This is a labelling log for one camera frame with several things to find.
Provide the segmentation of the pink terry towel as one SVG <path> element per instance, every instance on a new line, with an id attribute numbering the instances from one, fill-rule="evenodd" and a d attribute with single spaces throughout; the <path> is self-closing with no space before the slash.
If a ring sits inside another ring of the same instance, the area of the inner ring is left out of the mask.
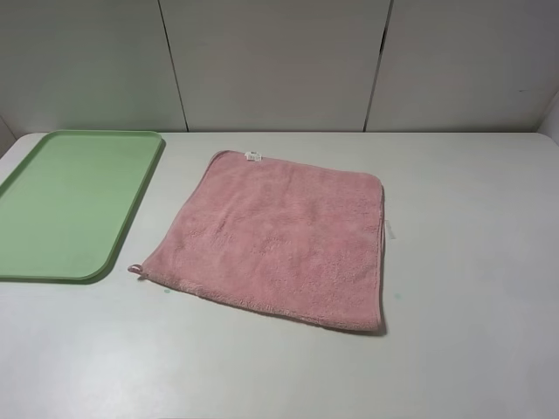
<path id="1" fill-rule="evenodd" d="M 377 177 L 225 150 L 129 270 L 226 306 L 377 333 L 383 250 Z"/>

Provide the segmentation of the green plastic tray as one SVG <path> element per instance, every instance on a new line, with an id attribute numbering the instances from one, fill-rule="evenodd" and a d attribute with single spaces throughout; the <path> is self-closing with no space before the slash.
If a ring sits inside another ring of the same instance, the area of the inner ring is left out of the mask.
<path id="1" fill-rule="evenodd" d="M 1 280 L 100 280 L 164 147 L 149 131 L 46 134 L 1 184 Z"/>

